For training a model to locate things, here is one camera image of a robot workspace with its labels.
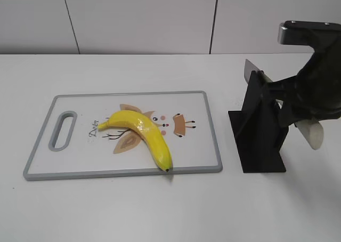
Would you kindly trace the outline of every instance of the banana tip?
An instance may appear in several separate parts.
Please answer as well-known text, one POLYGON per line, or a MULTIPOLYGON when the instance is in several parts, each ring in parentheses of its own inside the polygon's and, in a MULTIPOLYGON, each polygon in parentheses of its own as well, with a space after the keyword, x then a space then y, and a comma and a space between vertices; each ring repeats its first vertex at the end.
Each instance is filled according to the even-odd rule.
POLYGON ((101 131, 101 130, 107 129, 108 127, 109 127, 108 122, 104 122, 98 125, 98 130, 101 131))

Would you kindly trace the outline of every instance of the banana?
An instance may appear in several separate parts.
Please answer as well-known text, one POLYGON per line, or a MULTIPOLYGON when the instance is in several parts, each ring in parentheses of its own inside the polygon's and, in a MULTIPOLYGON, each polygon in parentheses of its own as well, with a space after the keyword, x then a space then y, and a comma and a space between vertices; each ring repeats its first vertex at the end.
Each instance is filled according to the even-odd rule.
POLYGON ((98 125, 98 130, 110 127, 127 127, 134 130, 146 142, 157 166, 168 172, 173 167, 171 153, 159 128, 145 115, 131 110, 121 110, 108 121, 98 125))

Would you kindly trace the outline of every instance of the cutting board handle hole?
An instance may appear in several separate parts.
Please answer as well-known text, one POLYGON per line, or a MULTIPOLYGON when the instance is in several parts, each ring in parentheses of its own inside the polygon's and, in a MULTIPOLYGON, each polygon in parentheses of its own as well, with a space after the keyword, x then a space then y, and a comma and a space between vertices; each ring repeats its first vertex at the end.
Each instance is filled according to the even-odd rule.
POLYGON ((61 151, 69 145, 76 119, 77 114, 74 111, 65 111, 59 115, 48 143, 50 150, 61 151))

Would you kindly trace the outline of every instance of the cutting board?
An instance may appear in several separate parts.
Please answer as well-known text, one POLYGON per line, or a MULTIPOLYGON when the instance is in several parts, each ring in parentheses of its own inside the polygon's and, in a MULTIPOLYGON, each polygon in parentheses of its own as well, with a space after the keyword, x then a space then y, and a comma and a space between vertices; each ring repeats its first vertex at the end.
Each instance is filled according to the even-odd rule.
POLYGON ((25 166, 25 179, 165 174, 135 132, 97 130, 99 123, 119 110, 143 113, 159 127, 173 159, 173 169, 167 174, 222 170, 203 91, 58 95, 25 166))

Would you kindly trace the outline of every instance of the white table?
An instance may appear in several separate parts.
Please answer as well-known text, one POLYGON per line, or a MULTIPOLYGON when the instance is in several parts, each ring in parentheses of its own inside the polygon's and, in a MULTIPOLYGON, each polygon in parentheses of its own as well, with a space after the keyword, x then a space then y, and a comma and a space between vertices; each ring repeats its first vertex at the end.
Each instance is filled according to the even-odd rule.
POLYGON ((241 108, 245 58, 273 80, 309 54, 1 55, 0 241, 341 240, 341 120, 313 151, 295 127, 285 174, 243 174, 228 110, 241 108), (57 94, 204 90, 223 171, 27 182, 23 168, 57 94))

